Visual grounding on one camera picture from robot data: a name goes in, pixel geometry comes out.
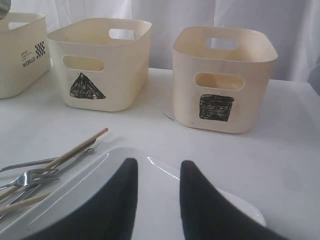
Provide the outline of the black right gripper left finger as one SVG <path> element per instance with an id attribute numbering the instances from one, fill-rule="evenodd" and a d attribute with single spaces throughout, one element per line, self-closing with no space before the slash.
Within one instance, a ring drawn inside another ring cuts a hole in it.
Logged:
<path id="1" fill-rule="evenodd" d="M 130 240 L 138 204 L 138 162 L 126 158 L 110 180 L 72 213 L 28 240 Z"/>

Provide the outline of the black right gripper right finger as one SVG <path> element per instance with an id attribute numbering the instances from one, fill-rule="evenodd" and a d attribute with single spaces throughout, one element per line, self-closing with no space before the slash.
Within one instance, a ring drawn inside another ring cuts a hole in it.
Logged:
<path id="1" fill-rule="evenodd" d="M 231 204 L 191 160 L 180 166 L 180 215 L 187 240 L 281 240 Z"/>

